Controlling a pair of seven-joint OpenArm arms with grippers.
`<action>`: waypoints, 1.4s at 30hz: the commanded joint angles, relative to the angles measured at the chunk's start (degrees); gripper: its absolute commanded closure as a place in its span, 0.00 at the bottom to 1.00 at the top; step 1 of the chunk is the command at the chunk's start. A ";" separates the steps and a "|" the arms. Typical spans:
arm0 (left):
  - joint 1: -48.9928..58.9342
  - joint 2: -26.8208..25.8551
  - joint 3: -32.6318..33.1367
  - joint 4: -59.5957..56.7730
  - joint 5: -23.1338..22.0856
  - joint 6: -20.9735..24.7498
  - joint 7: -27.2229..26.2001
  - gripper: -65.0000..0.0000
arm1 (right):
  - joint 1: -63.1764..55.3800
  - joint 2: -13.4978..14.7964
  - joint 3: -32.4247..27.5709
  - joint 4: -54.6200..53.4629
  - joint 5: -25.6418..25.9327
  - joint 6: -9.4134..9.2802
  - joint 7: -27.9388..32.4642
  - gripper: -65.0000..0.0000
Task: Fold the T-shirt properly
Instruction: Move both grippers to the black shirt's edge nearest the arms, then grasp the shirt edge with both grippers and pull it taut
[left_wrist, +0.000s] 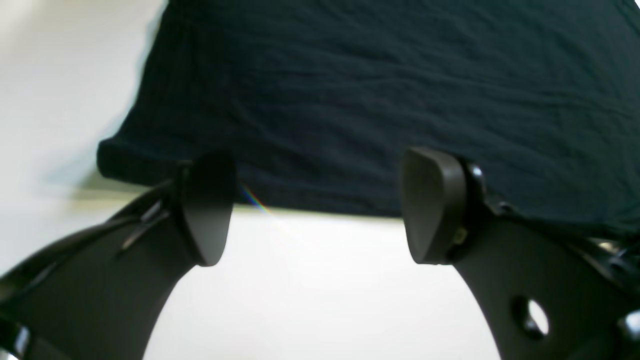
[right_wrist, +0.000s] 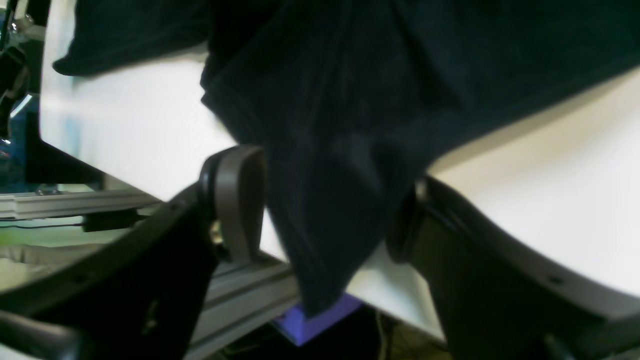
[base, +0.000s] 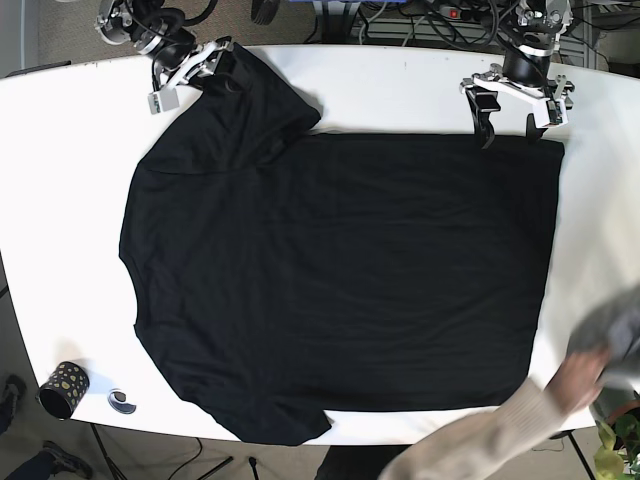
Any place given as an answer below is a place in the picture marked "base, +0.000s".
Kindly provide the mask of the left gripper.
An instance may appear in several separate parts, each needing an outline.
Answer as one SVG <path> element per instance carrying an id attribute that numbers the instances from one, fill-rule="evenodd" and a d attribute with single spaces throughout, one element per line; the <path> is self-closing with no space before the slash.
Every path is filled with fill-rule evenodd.
<path id="1" fill-rule="evenodd" d="M 508 50 L 502 65 L 492 64 L 487 72 L 462 80 L 460 91 L 470 102 L 474 137 L 481 149 L 488 149 L 495 139 L 490 115 L 501 110 L 497 100 L 500 93 L 530 105 L 525 129 L 530 145 L 536 144 L 547 129 L 569 122 L 568 111 L 573 108 L 570 94 L 575 86 L 564 74 L 547 77 L 552 54 L 552 49 Z"/>

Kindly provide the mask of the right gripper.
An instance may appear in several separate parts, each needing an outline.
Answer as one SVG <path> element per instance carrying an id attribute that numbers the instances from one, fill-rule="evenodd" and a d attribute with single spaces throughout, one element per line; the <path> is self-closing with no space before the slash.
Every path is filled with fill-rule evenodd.
<path id="1" fill-rule="evenodd" d="M 230 36 L 205 44 L 163 46 L 152 55 L 152 91 L 147 96 L 152 115 L 161 114 L 180 106 L 177 88 L 191 86 L 206 91 L 241 93 L 245 91 L 245 71 L 233 52 Z"/>

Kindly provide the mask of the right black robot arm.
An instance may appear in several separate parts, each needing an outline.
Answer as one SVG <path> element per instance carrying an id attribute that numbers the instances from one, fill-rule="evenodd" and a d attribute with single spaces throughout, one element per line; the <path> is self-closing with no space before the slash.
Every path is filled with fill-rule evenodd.
<path id="1" fill-rule="evenodd" d="M 202 90 L 208 77 L 217 77 L 229 92 L 242 90 L 240 67 L 229 36 L 204 44 L 188 31 L 206 20 L 217 3 L 210 1 L 198 15 L 166 7 L 162 1 L 110 0 L 100 3 L 95 29 L 110 45 L 130 42 L 136 52 L 151 59 L 152 92 L 148 95 L 152 114 L 180 106 L 177 88 Z"/>

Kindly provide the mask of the right beige sweater forearm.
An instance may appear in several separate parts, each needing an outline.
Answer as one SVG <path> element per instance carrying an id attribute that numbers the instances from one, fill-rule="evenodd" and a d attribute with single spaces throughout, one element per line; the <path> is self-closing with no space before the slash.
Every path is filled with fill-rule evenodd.
<path id="1" fill-rule="evenodd" d="M 556 433 L 567 415 L 527 380 L 499 408 L 451 422 L 409 447 L 382 479 L 486 479 Z"/>

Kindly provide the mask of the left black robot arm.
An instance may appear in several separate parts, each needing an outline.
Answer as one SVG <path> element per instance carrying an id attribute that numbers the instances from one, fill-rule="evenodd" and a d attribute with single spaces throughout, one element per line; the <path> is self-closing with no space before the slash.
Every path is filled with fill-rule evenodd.
<path id="1" fill-rule="evenodd" d="M 462 80 L 474 136 L 482 149 L 493 143 L 490 115 L 501 110 L 498 95 L 510 95 L 531 107 L 525 137 L 534 143 L 544 133 L 568 123 L 573 108 L 569 94 L 574 84 L 564 74 L 548 76 L 552 56 L 559 51 L 561 34 L 573 20 L 568 1 L 517 1 L 498 17 L 492 30 L 505 50 L 502 64 Z"/>

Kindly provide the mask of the person's right hand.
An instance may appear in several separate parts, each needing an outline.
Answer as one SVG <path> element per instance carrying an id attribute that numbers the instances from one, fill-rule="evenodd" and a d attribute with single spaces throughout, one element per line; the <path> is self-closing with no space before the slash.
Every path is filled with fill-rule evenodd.
<path id="1" fill-rule="evenodd" d="M 564 416 L 589 406 L 602 390 L 601 374 L 609 362 L 607 348 L 568 355 L 545 387 Z"/>

